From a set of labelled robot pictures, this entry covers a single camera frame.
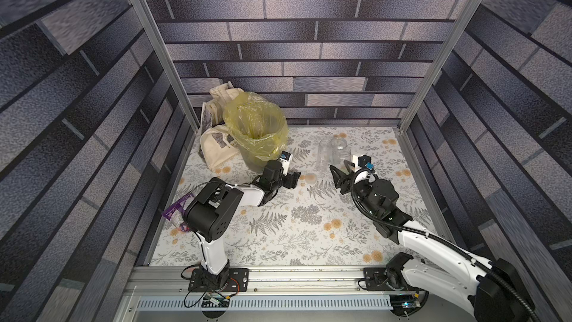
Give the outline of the clear ribbed glass jar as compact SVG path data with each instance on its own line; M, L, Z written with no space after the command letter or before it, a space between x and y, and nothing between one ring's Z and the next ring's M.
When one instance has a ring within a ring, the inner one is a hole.
M332 146L332 159L331 164L336 166L343 166L344 162L351 161L351 148L348 142L343 137L333 137L331 139Z

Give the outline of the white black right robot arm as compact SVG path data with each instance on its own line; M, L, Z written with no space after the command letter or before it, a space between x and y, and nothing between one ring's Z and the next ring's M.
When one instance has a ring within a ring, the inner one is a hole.
M382 237L406 248L385 265L392 289L420 289L462 308L477 321L538 321L536 308L517 269L490 260L431 233L401 211L393 184L375 174L368 156L345 170L330 166L335 188L349 195L357 211Z

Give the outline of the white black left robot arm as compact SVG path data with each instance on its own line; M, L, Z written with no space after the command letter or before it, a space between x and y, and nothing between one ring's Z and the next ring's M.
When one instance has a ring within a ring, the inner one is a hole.
M301 173L289 172L287 160L270 160L251 183L230 184L213 177L185 208L183 220L199 239L202 259L193 283L221 290L231 282L223 235L240 207L262 207L281 188L294 189Z

